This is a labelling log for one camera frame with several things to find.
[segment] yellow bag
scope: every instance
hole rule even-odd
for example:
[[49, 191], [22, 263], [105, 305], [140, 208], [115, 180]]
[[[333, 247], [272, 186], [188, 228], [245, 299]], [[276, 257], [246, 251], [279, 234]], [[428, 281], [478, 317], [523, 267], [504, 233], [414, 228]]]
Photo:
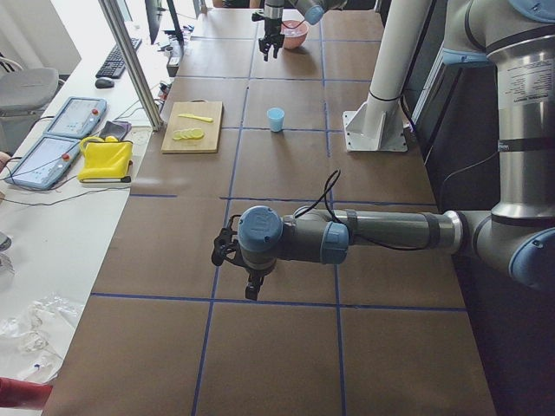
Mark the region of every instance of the yellow bag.
[[132, 165], [133, 143], [90, 136], [79, 143], [85, 166], [77, 174], [81, 182], [131, 182], [127, 175]]

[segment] computer mouse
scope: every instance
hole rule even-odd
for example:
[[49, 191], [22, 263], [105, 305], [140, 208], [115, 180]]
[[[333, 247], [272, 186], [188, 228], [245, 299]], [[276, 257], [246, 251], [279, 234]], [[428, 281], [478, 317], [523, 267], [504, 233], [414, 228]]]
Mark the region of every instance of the computer mouse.
[[113, 86], [114, 80], [112, 78], [107, 78], [106, 76], [96, 78], [95, 87], [97, 88], [111, 88]]

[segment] keyboard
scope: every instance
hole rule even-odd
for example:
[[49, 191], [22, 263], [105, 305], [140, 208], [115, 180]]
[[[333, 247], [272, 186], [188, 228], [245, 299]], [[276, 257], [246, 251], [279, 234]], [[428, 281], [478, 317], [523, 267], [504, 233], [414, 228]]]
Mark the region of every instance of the keyboard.
[[[141, 42], [141, 39], [131, 39], [131, 43], [135, 50], [139, 48]], [[115, 45], [96, 73], [96, 78], [100, 78], [101, 76], [106, 76], [107, 78], [121, 78], [123, 71], [125, 71], [125, 62], [123, 61], [123, 56], [121, 56], [120, 48]]]

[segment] red object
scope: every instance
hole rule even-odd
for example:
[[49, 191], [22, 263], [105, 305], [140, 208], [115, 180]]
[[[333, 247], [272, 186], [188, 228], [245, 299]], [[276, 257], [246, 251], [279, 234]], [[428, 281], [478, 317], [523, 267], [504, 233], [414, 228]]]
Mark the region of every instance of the red object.
[[0, 407], [42, 410], [52, 386], [0, 377]]

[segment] cutting board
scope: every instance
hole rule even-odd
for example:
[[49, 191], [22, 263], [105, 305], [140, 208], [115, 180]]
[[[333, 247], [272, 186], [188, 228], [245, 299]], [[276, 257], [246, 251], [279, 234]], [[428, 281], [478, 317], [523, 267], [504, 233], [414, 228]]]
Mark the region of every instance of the cutting board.
[[[170, 120], [167, 123], [166, 135], [162, 142], [162, 153], [216, 153], [219, 143], [219, 129], [222, 121], [222, 101], [175, 102]], [[206, 121], [179, 117], [179, 114], [194, 114], [212, 117], [214, 121]], [[184, 128], [201, 128], [204, 137], [197, 140], [174, 140], [173, 132]]]

